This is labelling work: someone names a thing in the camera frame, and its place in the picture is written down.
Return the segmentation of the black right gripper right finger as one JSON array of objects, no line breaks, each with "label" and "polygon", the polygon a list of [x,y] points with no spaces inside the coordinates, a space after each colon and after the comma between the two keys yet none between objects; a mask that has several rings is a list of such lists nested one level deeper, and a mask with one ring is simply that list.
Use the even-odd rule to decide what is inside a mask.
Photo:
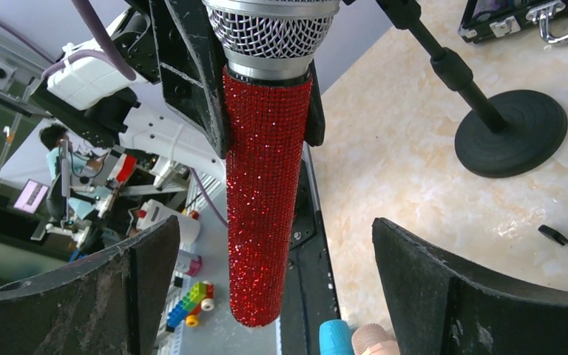
[{"label": "black right gripper right finger", "polygon": [[488,269],[383,217],[372,241],[402,354],[568,354],[568,291]]}]

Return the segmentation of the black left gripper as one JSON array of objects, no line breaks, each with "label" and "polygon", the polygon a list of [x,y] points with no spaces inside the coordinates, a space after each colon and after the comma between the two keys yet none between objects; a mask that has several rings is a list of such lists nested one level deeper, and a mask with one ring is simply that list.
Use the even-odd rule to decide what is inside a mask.
[{"label": "black left gripper", "polygon": [[[223,94],[226,57],[205,6],[201,1],[150,1],[151,25],[142,11],[144,4],[131,2],[106,29],[118,53],[135,74],[127,87],[88,109],[77,110],[51,94],[41,78],[31,98],[93,146],[111,147],[127,131],[129,112],[140,106],[130,87],[156,84],[160,68],[167,106],[203,133],[217,156],[224,158],[229,150]],[[94,38],[81,44],[103,50]]]}]

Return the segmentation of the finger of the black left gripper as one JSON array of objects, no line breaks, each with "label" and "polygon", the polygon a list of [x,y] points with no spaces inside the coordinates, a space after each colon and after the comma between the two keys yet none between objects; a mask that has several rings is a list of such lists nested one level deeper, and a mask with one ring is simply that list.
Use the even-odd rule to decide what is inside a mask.
[{"label": "finger of the black left gripper", "polygon": [[309,65],[312,76],[311,96],[305,127],[305,142],[309,146],[321,146],[325,139],[325,114],[322,105],[320,86],[315,61]]}]

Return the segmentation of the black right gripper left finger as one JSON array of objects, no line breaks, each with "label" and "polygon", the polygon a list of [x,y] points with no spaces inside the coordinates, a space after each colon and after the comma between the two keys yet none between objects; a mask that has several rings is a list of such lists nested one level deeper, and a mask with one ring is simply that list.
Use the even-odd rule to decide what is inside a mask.
[{"label": "black right gripper left finger", "polygon": [[0,287],[0,354],[151,354],[180,244],[176,217]]}]

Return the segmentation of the red glitter microphone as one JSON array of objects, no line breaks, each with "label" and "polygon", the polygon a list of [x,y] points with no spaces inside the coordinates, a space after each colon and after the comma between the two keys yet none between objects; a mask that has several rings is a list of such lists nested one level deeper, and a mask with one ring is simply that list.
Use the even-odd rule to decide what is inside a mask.
[{"label": "red glitter microphone", "polygon": [[250,328],[280,315],[314,54],[337,1],[206,1],[223,47],[229,296]]}]

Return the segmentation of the black shock-mount tripod stand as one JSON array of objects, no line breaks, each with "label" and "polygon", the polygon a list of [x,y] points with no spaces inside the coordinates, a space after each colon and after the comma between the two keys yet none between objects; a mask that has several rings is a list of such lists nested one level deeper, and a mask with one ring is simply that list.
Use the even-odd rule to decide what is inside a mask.
[{"label": "black shock-mount tripod stand", "polygon": [[559,231],[546,226],[546,225],[540,225],[538,227],[538,231],[546,238],[548,238],[549,240],[557,243],[560,246],[568,246],[568,238],[563,236],[562,233],[560,233]]}]

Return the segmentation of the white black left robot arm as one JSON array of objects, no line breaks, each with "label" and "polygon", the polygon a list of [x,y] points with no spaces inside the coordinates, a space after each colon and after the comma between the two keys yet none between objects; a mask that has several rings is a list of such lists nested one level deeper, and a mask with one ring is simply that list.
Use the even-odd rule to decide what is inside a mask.
[{"label": "white black left robot arm", "polygon": [[130,1],[109,27],[74,5],[93,37],[33,96],[96,146],[157,155],[160,177],[182,164],[224,181],[243,129],[254,162],[324,141],[314,55],[337,1]]}]

